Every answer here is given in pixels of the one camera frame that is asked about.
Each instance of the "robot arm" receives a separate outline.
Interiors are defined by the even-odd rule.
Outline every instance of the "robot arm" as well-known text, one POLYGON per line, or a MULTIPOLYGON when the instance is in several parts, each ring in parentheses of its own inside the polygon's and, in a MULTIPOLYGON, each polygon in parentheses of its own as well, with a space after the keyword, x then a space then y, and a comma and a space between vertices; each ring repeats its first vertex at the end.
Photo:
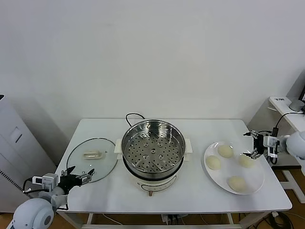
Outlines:
POLYGON ((244 136, 252 136, 254 138, 253 151, 244 153, 245 155, 252 159, 257 159, 264 153, 274 158, 277 158, 278 153, 288 153, 300 163, 302 172, 305 175, 305 131, 297 131, 292 135, 276 137, 276 135, 263 136, 259 132, 252 130, 245 133, 244 136))
POLYGON ((48 191, 41 191, 38 198, 25 201, 15 211, 13 220, 7 229, 47 229, 60 206, 67 205, 69 191, 74 186, 82 186, 91 181, 94 169, 87 174, 71 174, 75 166, 61 172, 60 183, 58 175, 46 174, 43 177, 33 177, 33 183, 41 184, 48 191))

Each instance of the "glass lid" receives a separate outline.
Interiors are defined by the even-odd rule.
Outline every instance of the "glass lid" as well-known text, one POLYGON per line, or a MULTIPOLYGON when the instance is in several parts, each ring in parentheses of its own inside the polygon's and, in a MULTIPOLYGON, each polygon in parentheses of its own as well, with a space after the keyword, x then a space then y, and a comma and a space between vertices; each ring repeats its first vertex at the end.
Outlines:
POLYGON ((75 147, 67 160, 67 168, 75 166, 73 174, 88 173, 94 168, 90 183, 107 176, 115 167, 117 154, 115 144, 106 138, 92 138, 75 147))

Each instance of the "white table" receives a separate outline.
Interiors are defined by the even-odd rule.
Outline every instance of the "white table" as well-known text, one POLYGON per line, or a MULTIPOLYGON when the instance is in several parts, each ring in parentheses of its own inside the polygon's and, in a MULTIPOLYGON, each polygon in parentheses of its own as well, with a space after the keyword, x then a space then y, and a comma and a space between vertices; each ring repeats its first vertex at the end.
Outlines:
MULTIPOLYGON (((202 169, 200 158, 214 141, 231 141, 253 148, 251 137, 242 134, 248 131, 241 120, 165 120, 181 130, 192 143, 190 161, 184 162, 176 182, 165 191, 147 193, 137 189, 128 178, 121 160, 104 179, 82 187, 74 187, 68 196, 68 211, 59 211, 76 228, 97 228, 80 223, 73 213, 124 213, 124 214, 195 214, 260 212, 249 214, 241 220, 243 228, 252 225, 270 211, 288 210, 292 204, 264 157, 260 157, 265 172, 263 187, 248 196, 229 193, 217 186, 202 169)), ((113 142, 122 138, 129 128, 124 119, 82 119, 56 170, 60 175, 66 169, 70 152, 81 142, 105 137, 113 142)), ((241 228, 238 225, 216 228, 241 228)))
MULTIPOLYGON (((291 101, 298 98, 287 98, 286 96, 271 96, 269 101, 276 108, 276 110, 281 114, 286 114, 289 112, 294 112, 289 108, 291 101)), ((292 126, 295 131, 305 131, 305 115, 303 114, 287 114, 284 116, 287 122, 292 126)), ((305 175, 305 162, 296 158, 296 160, 302 165, 302 172, 305 175)), ((300 189, 299 185, 295 181, 294 177, 288 170, 282 170, 286 182, 281 182, 284 189, 292 189, 301 203, 305 203, 305 195, 300 189)))
MULTIPOLYGON (((298 98, 287 98, 286 96, 271 96, 269 101, 283 115, 289 112, 295 112, 289 108, 291 101, 298 98)), ((295 131, 305 130, 305 115, 287 114, 284 116, 287 122, 292 126, 295 131)))

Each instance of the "white wall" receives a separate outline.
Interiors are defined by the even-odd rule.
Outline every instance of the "white wall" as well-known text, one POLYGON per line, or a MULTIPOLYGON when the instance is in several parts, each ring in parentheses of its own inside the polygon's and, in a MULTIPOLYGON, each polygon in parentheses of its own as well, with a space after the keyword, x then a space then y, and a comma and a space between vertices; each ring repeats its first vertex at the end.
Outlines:
POLYGON ((84 117, 248 123, 304 67, 304 8, 302 0, 1 0, 0 92, 55 162, 84 117))

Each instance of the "stainless steel pot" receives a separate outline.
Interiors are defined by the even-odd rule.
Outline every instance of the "stainless steel pot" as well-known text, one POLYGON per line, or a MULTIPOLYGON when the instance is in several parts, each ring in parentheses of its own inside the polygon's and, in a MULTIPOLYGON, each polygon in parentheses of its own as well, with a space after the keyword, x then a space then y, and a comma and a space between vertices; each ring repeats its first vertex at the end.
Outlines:
POLYGON ((122 139, 123 161, 136 177, 159 181, 172 176, 183 162, 185 140, 172 124, 146 120, 130 127, 122 139))

